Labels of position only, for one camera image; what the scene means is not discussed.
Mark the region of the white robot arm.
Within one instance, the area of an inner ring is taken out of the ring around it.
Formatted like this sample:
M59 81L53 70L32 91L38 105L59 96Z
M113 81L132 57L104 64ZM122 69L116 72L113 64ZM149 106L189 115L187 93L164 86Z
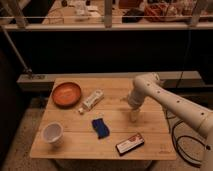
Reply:
M213 110L163 89L157 73L138 75L132 84L133 89L127 96L131 108L137 110L149 96L182 119L206 139L200 171L213 171Z

